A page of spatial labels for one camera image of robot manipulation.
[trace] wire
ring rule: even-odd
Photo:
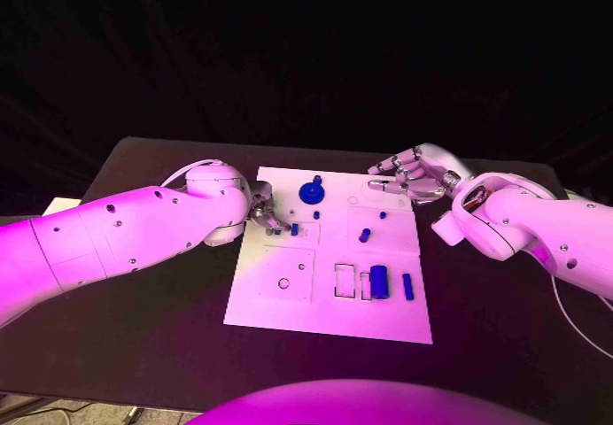
[[[63,407],[51,407],[50,409],[37,410],[36,412],[25,413],[24,415],[18,416],[17,420],[10,425],[15,425],[15,423],[21,422],[28,416],[34,416],[37,414],[43,414],[43,413],[49,413],[49,412],[62,413],[63,419],[66,420],[67,425],[72,425],[70,416],[67,415],[67,413],[80,412],[86,407],[89,407],[93,404],[95,403],[87,403],[86,405],[80,406],[77,409],[73,409],[73,410],[66,409]]]
[[[162,181],[162,184],[160,185],[160,187],[164,188],[165,185],[171,183],[173,180],[190,170],[190,168],[193,168],[194,166],[201,166],[204,163],[216,164],[216,165],[223,164],[217,159],[201,159],[193,162],[191,164],[188,164],[188,166],[184,166],[180,170],[174,171],[173,175]]]
[[[598,295],[598,298],[602,300],[604,305],[608,307],[608,310],[613,312],[613,305],[610,304],[610,301],[599,295]]]
[[[584,340],[591,344],[591,346],[607,356],[613,359],[613,354],[610,354],[608,352],[605,352],[592,342],[591,339],[585,336],[585,334],[581,332],[581,330],[578,330],[576,325],[574,325],[574,322],[571,321],[571,318],[568,317],[568,313],[565,312],[563,306],[562,306],[562,301],[559,299],[559,294],[558,294],[558,287],[555,286],[555,277],[550,276],[550,285],[552,285],[552,292],[555,294],[555,299],[558,300],[558,306],[559,309],[562,310],[562,314],[565,319],[568,320],[568,323],[571,324],[574,330],[576,331],[578,335],[584,338]]]

